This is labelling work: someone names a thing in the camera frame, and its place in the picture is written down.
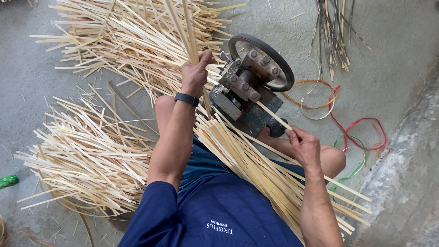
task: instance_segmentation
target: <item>black rubber tire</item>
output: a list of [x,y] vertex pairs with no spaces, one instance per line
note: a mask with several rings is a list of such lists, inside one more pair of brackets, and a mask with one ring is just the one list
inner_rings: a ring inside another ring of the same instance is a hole
[[256,37],[245,33],[238,33],[233,35],[233,37],[231,37],[229,40],[229,51],[233,59],[240,58],[238,51],[236,50],[236,42],[238,41],[252,43],[257,46],[261,51],[269,55],[271,59],[273,59],[284,72],[286,84],[274,86],[265,85],[266,87],[268,87],[273,92],[285,92],[291,89],[291,87],[294,85],[293,71],[291,70],[285,59],[281,57],[281,55],[276,50],[274,50],[271,46]]

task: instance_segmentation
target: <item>watch strap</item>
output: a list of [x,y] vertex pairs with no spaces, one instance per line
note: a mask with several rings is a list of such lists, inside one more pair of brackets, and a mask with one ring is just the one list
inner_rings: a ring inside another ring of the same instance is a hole
[[190,103],[192,105],[194,105],[195,107],[198,106],[198,103],[200,102],[200,100],[197,97],[193,97],[187,94],[182,94],[182,93],[177,93],[175,95],[175,99],[174,101],[177,102],[177,100],[181,100],[187,103]]

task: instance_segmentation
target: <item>man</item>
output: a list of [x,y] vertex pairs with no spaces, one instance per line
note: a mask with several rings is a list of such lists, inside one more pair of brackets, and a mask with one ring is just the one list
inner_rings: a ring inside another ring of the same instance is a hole
[[[205,68],[215,61],[211,51],[199,58],[198,65],[182,66],[181,92],[188,98],[201,97]],[[160,139],[142,201],[119,246],[302,246],[270,201],[193,137],[192,103],[161,96],[155,107]],[[342,246],[323,175],[343,170],[345,155],[292,128],[285,131],[289,140],[270,137],[268,128],[258,139],[303,166],[280,163],[306,177],[300,228],[307,247]]]

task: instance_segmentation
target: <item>right hand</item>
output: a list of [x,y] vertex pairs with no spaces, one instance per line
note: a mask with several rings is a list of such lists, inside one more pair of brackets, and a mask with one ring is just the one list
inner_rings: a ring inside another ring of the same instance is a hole
[[319,139],[296,126],[291,125],[291,127],[293,130],[285,130],[291,144],[291,156],[305,171],[319,171],[321,169]]
[[197,98],[203,95],[202,86],[207,83],[206,66],[215,62],[211,50],[203,51],[198,58],[200,63],[197,65],[186,62],[181,66],[181,93]]

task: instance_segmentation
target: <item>left hand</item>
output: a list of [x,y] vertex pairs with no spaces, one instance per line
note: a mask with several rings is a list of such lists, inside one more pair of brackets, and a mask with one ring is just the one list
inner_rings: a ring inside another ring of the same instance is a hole
[[200,63],[197,65],[186,62],[181,66],[181,93],[197,98],[203,95],[202,86],[207,83],[206,66],[215,62],[211,50],[203,51],[198,55],[198,58]]

